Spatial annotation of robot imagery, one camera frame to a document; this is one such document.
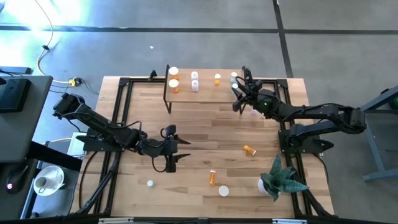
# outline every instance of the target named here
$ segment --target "concrete floor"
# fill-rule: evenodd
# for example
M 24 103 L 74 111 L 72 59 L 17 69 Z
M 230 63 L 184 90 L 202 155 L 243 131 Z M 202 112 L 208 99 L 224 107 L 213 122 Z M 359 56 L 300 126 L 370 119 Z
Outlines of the concrete floor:
M 53 0 L 54 6 L 50 1 L 39 2 L 54 25 L 61 26 L 277 27 L 271 0 L 87 0 L 84 4 Z M 279 5 L 286 29 L 398 29 L 398 2 L 394 0 L 279 0 Z M 0 23 L 47 25 L 34 2 L 23 0 L 8 1 L 0 12 Z M 0 65 L 35 69 L 41 45 L 48 37 L 48 32 L 0 31 Z M 286 39 L 294 77 L 305 79 L 313 105 L 336 102 L 360 106 L 398 84 L 397 35 L 286 35 Z M 166 64 L 182 68 L 245 65 L 255 75 L 286 77 L 278 34 L 56 32 L 51 46 L 52 51 L 42 61 L 45 73 L 59 80 L 82 77 L 95 91 L 100 90 L 104 75 L 149 75 L 153 69 L 163 73 Z M 97 96 L 86 88 L 70 92 L 82 95 L 95 107 Z M 75 131 L 66 121 L 52 116 L 58 99 L 59 94 L 49 93 L 35 141 L 66 138 Z M 335 213 L 396 223 L 398 180 L 361 180 L 363 174 L 376 171 L 364 135 L 335 133 L 323 138 L 335 143 L 325 153 Z

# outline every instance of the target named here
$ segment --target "green leaves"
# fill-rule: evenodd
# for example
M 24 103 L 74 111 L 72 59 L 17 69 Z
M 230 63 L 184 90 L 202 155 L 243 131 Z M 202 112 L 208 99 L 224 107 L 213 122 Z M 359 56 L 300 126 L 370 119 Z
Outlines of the green leaves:
M 284 184 L 284 192 L 287 193 L 300 192 L 307 189 L 308 186 L 303 185 L 302 183 L 297 182 L 295 180 L 286 180 Z
M 276 155 L 269 174 L 261 174 L 261 180 L 264 183 L 264 188 L 268 194 L 274 199 L 274 202 L 279 198 L 279 192 L 294 193 L 307 190 L 308 186 L 301 184 L 295 180 L 290 180 L 295 173 L 291 167 L 282 169 L 280 156 Z
M 276 155 L 274 163 L 272 165 L 271 171 L 269 171 L 270 175 L 275 175 L 276 173 L 278 173 L 280 170 L 282 169 L 282 164 L 280 162 L 280 156 L 279 154 Z

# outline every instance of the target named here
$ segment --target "coffee mug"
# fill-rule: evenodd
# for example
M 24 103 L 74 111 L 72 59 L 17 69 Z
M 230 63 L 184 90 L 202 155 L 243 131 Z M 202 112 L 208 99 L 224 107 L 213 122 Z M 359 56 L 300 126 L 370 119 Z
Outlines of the coffee mug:
M 39 189 L 39 193 L 43 193 L 45 189 L 55 187 L 55 181 L 48 177 L 39 177 L 35 181 L 35 186 Z

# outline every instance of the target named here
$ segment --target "wooden tabletop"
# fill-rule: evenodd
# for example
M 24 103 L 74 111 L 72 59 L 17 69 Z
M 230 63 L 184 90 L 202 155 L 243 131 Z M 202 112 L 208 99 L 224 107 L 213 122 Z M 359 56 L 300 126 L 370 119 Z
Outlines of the wooden tabletop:
M 191 73 L 198 72 L 199 91 L 192 91 Z M 236 96 L 231 90 L 231 73 L 243 77 L 241 69 L 179 69 L 178 93 L 172 93 L 169 85 L 166 89 L 167 102 L 197 103 L 233 103 Z M 215 75 L 220 74 L 220 84 L 215 85 Z
M 96 111 L 110 119 L 120 77 L 104 77 Z M 307 105 L 304 80 L 288 79 L 293 105 Z M 232 111 L 231 103 L 176 103 L 168 114 L 163 102 L 164 84 L 135 83 L 129 109 L 129 121 L 142 121 L 150 138 L 160 138 L 160 129 L 177 125 L 177 134 L 191 145 L 179 145 L 178 153 L 190 153 L 177 163 L 174 174 L 156 172 L 150 157 L 132 152 L 122 154 L 113 200 L 112 216 L 130 217 L 228 217 L 288 218 L 294 217 L 290 194 L 282 193 L 278 201 L 263 196 L 257 189 L 260 173 L 269 172 L 280 152 L 277 138 L 279 124 L 263 116 L 251 115 L 247 106 L 242 115 Z M 311 120 L 296 120 L 310 124 Z M 257 150 L 252 157 L 243 151 L 247 144 Z M 87 158 L 83 161 L 83 170 Z M 104 153 L 97 153 L 85 175 L 82 199 L 85 202 L 98 185 Z M 311 154 L 302 154 L 307 184 L 324 208 L 333 213 L 325 171 Z M 164 158 L 155 159 L 158 169 Z M 209 185 L 210 170 L 216 171 L 216 186 Z M 153 180 L 155 187 L 146 183 Z M 221 197 L 218 187 L 229 187 Z M 78 189 L 71 212 L 78 209 Z M 107 191 L 102 207 L 106 204 Z M 298 194 L 304 212 L 303 198 Z

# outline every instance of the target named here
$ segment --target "white plant pot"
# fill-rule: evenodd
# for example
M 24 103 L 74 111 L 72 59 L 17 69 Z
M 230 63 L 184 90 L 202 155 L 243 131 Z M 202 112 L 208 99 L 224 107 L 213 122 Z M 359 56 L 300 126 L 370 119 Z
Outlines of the white plant pot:
M 258 187 L 259 187 L 260 193 L 262 193 L 263 195 L 269 195 L 269 193 L 267 192 L 267 190 L 264 187 L 264 182 L 261 180 L 261 178 L 259 179 Z

